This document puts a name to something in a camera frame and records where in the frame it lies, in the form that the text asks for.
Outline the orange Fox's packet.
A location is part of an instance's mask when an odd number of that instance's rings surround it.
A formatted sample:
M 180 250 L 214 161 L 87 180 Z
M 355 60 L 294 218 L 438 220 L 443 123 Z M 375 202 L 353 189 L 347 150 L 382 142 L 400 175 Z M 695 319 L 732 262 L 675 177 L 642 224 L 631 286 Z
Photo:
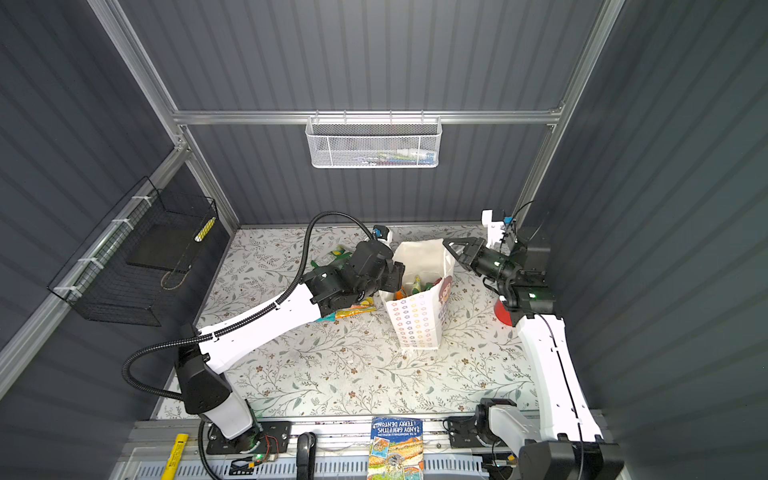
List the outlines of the orange Fox's packet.
M 376 306 L 375 306 L 374 298 L 367 297 L 364 300 L 362 300 L 359 304 L 336 311 L 334 314 L 334 318 L 338 320 L 338 319 L 348 318 L 348 317 L 352 317 L 360 314 L 372 313 L 375 311 L 376 311 Z

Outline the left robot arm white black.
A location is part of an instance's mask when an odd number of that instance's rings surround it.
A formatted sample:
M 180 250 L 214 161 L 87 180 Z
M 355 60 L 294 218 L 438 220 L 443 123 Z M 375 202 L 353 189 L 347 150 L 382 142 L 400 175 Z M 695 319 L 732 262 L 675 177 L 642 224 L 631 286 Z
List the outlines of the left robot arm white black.
M 225 372 L 290 330 L 331 319 L 336 312 L 360 305 L 378 291 L 398 291 L 405 265 L 394 259 L 392 232 L 376 225 L 372 235 L 359 242 L 343 261 L 302 273 L 286 299 L 276 297 L 230 320 L 205 327 L 196 336 L 210 335 L 209 340 L 181 347 L 175 373 L 186 412 L 211 423 L 231 442 L 255 442 L 262 428 Z

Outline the green Fox's packet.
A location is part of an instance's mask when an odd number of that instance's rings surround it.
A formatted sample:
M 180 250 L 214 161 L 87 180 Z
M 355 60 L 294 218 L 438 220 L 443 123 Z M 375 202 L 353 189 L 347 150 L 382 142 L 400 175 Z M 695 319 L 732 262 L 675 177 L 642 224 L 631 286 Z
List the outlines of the green Fox's packet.
M 398 290 L 394 294 L 394 299 L 396 301 L 399 301 L 407 297 L 418 295 L 425 291 L 429 291 L 435 285 L 439 284 L 441 281 L 442 281 L 441 278 L 437 278 L 434 281 L 424 281 L 420 276 L 416 275 L 410 288 L 406 289 L 405 287 L 402 287 L 400 290 Z

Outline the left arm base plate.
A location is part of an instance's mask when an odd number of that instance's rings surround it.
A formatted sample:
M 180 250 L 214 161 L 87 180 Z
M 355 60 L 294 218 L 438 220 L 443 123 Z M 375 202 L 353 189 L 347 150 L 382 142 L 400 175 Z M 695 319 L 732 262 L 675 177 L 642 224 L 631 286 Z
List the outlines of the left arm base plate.
M 257 422 L 243 434 L 227 438 L 214 424 L 206 434 L 205 453 L 208 455 L 285 453 L 291 437 L 292 423 L 289 421 Z

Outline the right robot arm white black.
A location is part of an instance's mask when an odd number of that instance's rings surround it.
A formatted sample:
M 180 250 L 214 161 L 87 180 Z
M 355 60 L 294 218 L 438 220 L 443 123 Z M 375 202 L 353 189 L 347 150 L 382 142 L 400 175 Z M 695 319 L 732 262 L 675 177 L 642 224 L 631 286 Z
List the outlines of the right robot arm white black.
M 515 462 L 513 479 L 618 479 L 625 460 L 606 440 L 583 394 L 567 345 L 565 322 L 544 267 L 548 247 L 522 239 L 516 215 L 494 220 L 483 211 L 485 238 L 449 238 L 443 245 L 459 265 L 480 277 L 510 316 L 531 367 L 539 420 L 532 424 L 517 404 L 483 398 L 471 417 L 443 425 L 454 449 L 503 444 Z

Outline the dark green snack packet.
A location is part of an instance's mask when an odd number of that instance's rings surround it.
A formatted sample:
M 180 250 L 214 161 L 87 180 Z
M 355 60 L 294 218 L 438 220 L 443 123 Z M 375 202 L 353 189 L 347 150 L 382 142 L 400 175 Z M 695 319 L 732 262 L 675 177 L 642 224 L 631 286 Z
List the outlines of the dark green snack packet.
M 344 245 L 339 244 L 328 253 L 311 260 L 310 265 L 312 269 L 325 266 L 333 266 L 334 268 L 339 268 L 353 253 L 353 249 L 349 249 Z

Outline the white paper gift bag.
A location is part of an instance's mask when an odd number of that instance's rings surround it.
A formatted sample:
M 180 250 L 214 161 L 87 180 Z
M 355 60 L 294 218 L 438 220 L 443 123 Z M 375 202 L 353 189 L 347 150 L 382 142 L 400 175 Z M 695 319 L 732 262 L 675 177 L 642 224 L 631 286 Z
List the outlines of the white paper gift bag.
M 404 350 L 436 350 L 447 323 L 448 302 L 453 284 L 455 259 L 441 239 L 401 243 L 394 259 L 405 265 L 403 286 L 409 289 L 416 275 L 424 281 L 442 281 L 429 291 L 396 301 L 395 293 L 379 293 Z

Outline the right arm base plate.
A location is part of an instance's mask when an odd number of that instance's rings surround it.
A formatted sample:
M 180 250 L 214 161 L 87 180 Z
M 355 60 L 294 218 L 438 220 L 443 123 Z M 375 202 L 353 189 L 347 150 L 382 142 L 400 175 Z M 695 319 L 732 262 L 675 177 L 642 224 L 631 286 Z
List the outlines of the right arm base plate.
M 517 452 L 537 430 L 517 411 L 492 408 L 485 417 L 449 417 L 447 430 L 452 448 L 506 446 Z

